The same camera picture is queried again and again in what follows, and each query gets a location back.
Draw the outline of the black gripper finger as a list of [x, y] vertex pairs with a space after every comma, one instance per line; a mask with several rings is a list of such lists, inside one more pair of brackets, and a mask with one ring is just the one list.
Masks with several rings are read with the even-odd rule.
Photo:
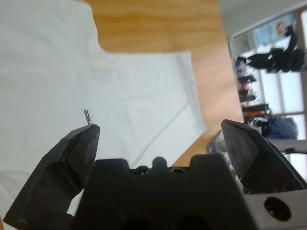
[[305, 190], [307, 183], [286, 157], [257, 130], [232, 120], [221, 123], [228, 156], [252, 194]]
[[96, 158], [98, 125], [71, 131], [39, 162], [12, 206], [5, 223], [18, 230], [68, 230], [71, 201], [86, 187]]

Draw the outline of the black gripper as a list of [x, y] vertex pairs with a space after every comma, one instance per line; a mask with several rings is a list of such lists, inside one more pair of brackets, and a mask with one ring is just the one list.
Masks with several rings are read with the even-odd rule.
[[273, 48], [270, 53], [257, 53], [247, 59], [251, 67], [266, 69], [268, 73], [306, 72], [306, 49], [295, 48], [285, 51], [281, 48]]

